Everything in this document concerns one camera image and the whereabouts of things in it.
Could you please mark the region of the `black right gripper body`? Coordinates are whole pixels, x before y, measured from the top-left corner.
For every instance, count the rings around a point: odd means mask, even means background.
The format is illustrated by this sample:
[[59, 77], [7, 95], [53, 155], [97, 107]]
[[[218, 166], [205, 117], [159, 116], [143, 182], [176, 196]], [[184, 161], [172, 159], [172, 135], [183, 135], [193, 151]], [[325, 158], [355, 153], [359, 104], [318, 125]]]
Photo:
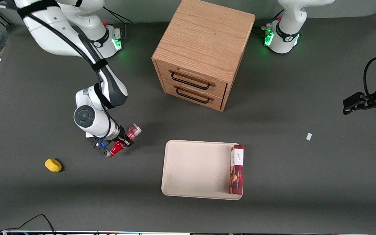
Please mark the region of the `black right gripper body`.
[[123, 142], [124, 139], [129, 138], [125, 134], [124, 128], [115, 128], [112, 134], [109, 136], [110, 142]]

